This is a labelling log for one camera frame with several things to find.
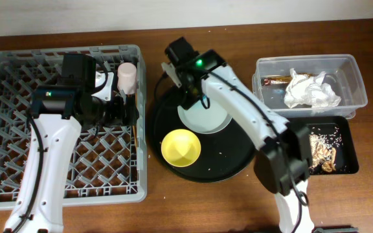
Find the pink plastic cup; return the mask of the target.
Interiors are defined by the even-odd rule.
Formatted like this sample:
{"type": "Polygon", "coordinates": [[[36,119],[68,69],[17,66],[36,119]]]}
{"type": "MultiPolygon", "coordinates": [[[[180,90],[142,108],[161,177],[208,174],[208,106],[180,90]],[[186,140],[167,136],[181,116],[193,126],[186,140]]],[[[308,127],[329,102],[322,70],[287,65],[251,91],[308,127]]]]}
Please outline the pink plastic cup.
{"type": "Polygon", "coordinates": [[[125,94],[135,94],[137,89],[137,68],[130,62],[125,62],[119,65],[117,70],[119,91],[125,94]]]}

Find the yellow plastic bowl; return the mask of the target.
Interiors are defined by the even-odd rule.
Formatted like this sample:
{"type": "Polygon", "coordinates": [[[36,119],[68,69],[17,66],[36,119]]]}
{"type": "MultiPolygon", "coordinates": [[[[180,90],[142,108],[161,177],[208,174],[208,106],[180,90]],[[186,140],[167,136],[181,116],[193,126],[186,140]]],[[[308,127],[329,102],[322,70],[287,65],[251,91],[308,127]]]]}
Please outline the yellow plastic bowl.
{"type": "Polygon", "coordinates": [[[192,131],[175,129],[162,140],[161,154],[171,166],[184,168],[198,160],[201,155],[201,143],[192,131]]]}

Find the white napkin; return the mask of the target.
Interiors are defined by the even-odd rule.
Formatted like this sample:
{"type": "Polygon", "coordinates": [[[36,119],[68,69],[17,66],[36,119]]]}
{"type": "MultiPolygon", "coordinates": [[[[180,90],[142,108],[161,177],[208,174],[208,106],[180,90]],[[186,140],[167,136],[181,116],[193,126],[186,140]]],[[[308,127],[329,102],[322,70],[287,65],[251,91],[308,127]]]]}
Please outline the white napkin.
{"type": "Polygon", "coordinates": [[[341,102],[328,83],[324,83],[326,72],[317,76],[298,74],[294,68],[289,70],[291,81],[286,87],[284,103],[290,108],[298,105],[310,105],[312,108],[336,107],[341,102]]]}

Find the rice and peanut shell scraps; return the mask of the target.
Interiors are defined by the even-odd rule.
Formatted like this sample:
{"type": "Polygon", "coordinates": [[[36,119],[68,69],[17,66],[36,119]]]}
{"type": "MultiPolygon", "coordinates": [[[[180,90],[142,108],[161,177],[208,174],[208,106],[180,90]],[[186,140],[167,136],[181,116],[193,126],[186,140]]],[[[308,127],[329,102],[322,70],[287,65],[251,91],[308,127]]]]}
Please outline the rice and peanut shell scraps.
{"type": "Polygon", "coordinates": [[[337,152],[341,149],[342,137],[338,126],[329,128],[313,126],[310,133],[312,175],[336,172],[337,152]]]}

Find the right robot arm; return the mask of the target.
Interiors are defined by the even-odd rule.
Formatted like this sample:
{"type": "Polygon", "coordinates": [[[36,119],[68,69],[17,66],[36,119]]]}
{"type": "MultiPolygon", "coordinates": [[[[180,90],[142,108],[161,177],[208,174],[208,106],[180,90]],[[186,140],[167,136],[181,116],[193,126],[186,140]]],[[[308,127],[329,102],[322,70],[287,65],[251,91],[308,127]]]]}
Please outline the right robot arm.
{"type": "Polygon", "coordinates": [[[217,102],[245,131],[259,152],[254,172],[275,196],[281,232],[313,232],[306,193],[313,159],[309,129],[263,104],[215,51],[199,53],[184,38],[171,42],[162,68],[183,93],[180,107],[217,102]]]}

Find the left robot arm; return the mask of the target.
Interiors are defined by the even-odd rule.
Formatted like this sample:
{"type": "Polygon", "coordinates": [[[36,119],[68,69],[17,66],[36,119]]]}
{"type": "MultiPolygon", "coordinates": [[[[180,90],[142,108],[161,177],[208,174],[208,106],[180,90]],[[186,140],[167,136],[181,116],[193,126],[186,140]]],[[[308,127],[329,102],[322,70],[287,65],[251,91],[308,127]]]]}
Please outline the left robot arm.
{"type": "Polygon", "coordinates": [[[92,56],[64,55],[56,83],[32,94],[26,112],[30,149],[5,232],[62,232],[64,188],[80,134],[93,127],[134,126],[137,81],[131,62],[109,71],[92,56]]]}

